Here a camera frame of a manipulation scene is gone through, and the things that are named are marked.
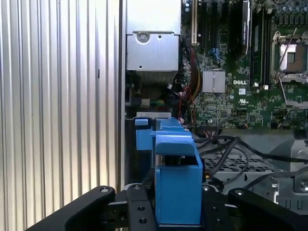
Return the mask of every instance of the metal mesh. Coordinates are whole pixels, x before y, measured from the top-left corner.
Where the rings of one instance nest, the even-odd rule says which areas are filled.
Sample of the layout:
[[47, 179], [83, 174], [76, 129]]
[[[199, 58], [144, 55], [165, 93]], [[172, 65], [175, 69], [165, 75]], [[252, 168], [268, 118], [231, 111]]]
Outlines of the metal mesh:
[[[219, 158], [207, 158], [205, 160], [205, 168], [213, 168], [219, 161]], [[239, 172], [246, 165], [245, 159], [228, 159], [220, 168], [221, 172]], [[246, 172], [272, 172], [275, 168], [271, 164], [271, 160], [250, 159]]]

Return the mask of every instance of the metal frame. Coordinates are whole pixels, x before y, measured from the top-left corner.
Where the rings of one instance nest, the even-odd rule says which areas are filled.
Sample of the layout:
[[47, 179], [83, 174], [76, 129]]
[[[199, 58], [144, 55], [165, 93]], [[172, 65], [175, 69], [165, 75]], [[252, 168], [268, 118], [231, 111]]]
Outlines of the metal frame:
[[119, 188], [119, 6], [1, 1], [0, 230], [24, 230], [98, 185]]

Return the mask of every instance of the cable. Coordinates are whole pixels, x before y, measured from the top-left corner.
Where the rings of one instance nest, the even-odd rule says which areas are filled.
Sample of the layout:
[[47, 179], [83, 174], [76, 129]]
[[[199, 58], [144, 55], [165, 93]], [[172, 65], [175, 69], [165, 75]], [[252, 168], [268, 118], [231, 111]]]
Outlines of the cable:
[[235, 137], [235, 139], [232, 141], [232, 143], [229, 145], [229, 147], [226, 149], [226, 151], [224, 152], [224, 154], [222, 155], [221, 159], [219, 160], [219, 162], [217, 163], [217, 165], [215, 167], [213, 167], [212, 169], [208, 170], [208, 174], [210, 176], [214, 176], [223, 166], [223, 164], [226, 162], [229, 154], [231, 153], [232, 149], [240, 142], [240, 138], [239, 137]]
[[183, 104], [184, 104], [184, 106], [187, 110], [187, 124], [189, 125], [192, 122], [192, 111], [191, 111], [191, 108], [190, 108], [188, 102], [185, 99], [183, 99], [178, 93], [176, 93], [174, 90], [169, 89], [168, 92], [171, 95], [173, 95], [173, 96], [179, 98], [181, 101], [183, 101]]
[[247, 184], [245, 187], [243, 187], [244, 189], [250, 189], [251, 187], [253, 187], [254, 185], [258, 184], [259, 182], [261, 182], [262, 180], [264, 180], [266, 177], [274, 177], [274, 178], [290, 178], [290, 177], [296, 177], [304, 172], [308, 171], [308, 167], [304, 167], [298, 171], [295, 172], [273, 172], [273, 173], [269, 173], [266, 175], [263, 175], [257, 179], [255, 179], [254, 181], [250, 182], [249, 184]]
[[272, 0], [272, 2], [274, 2], [277, 5], [284, 5], [288, 2], [289, 0], [285, 0], [284, 2], [276, 2], [276, 0]]
[[[211, 138], [209, 141], [207, 141], [205, 144], [203, 144], [202, 146], [206, 146], [209, 143], [213, 143], [215, 141], [219, 141], [219, 140], [230, 140], [230, 141], [234, 141], [236, 139], [236, 137], [233, 136], [215, 136], [213, 138]], [[253, 147], [251, 147], [249, 144], [243, 142], [242, 140], [239, 141], [239, 144], [244, 146], [245, 148], [247, 148], [248, 150], [250, 150], [251, 152], [253, 152], [254, 154], [257, 154], [259, 156], [261, 156], [262, 158], [265, 159], [272, 159], [272, 160], [279, 160], [279, 161], [283, 161], [283, 162], [292, 162], [292, 163], [308, 163], [307, 159], [301, 159], [301, 158], [292, 158], [292, 157], [285, 157], [285, 156], [276, 156], [276, 155], [271, 155], [271, 154], [265, 154], [262, 152], [259, 152], [258, 150], [254, 149]]]
[[[229, 141], [229, 142], [227, 142], [227, 143], [220, 144], [220, 146], [217, 147], [217, 148], [213, 148], [213, 149], [210, 149], [210, 150], [206, 150], [206, 151], [200, 153], [200, 157], [202, 158], [202, 157], [205, 156], [206, 154], [220, 152], [220, 151], [226, 149], [226, 148], [231, 144], [231, 142], [232, 142], [232, 141]], [[201, 149], [201, 148], [205, 147], [206, 145], [207, 145], [207, 143], [204, 143], [204, 144], [200, 145], [199, 147], [197, 147], [197, 149]]]
[[287, 124], [287, 123], [291, 123], [293, 121], [299, 122], [299, 123], [301, 123], [301, 125], [303, 125], [303, 128], [305, 129], [305, 133], [306, 133], [306, 140], [308, 140], [308, 129], [307, 129], [305, 123], [303, 121], [300, 121], [299, 119], [287, 119], [287, 120], [283, 121], [281, 124], [279, 124], [277, 128], [282, 127], [282, 125]]
[[245, 166], [242, 168], [242, 170], [235, 177], [233, 177], [233, 178], [227, 180], [226, 182], [224, 182], [224, 185], [230, 184], [230, 183], [236, 181], [247, 170], [248, 165], [249, 165], [249, 157], [248, 157], [247, 153], [244, 152], [242, 149], [237, 148], [237, 147], [234, 147], [233, 149], [240, 151], [245, 156], [246, 163], [245, 163]]

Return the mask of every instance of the capacitor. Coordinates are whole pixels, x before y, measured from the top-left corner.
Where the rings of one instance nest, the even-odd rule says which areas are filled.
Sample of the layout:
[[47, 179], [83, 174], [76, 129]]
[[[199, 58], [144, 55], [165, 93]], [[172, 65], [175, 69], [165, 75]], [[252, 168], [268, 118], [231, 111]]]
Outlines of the capacitor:
[[293, 12], [293, 7], [292, 7], [292, 6], [290, 6], [290, 7], [287, 9], [287, 12], [288, 12], [288, 13]]
[[308, 8], [307, 8], [307, 7], [304, 7], [304, 8], [302, 9], [302, 13], [307, 13], [307, 10], [308, 10]]
[[286, 12], [286, 11], [287, 11], [287, 7], [286, 7], [286, 6], [284, 6], [284, 7], [280, 10], [281, 13], [284, 13], [284, 12]]
[[299, 12], [299, 6], [295, 7], [293, 10], [294, 13], [298, 13]]

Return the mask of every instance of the blue plastic part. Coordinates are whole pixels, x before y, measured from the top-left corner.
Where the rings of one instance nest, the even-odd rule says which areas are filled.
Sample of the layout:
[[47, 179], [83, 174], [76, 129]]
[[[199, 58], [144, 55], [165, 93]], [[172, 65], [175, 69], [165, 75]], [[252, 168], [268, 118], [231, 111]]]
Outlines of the blue plastic part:
[[148, 119], [135, 119], [135, 126], [148, 126], [149, 120]]
[[155, 212], [158, 224], [198, 225], [201, 220], [202, 162], [192, 135], [178, 120], [161, 119], [155, 132], [157, 155], [195, 156], [196, 165], [156, 166]]
[[151, 129], [136, 130], [136, 147], [138, 151], [149, 151], [153, 149], [151, 132]]

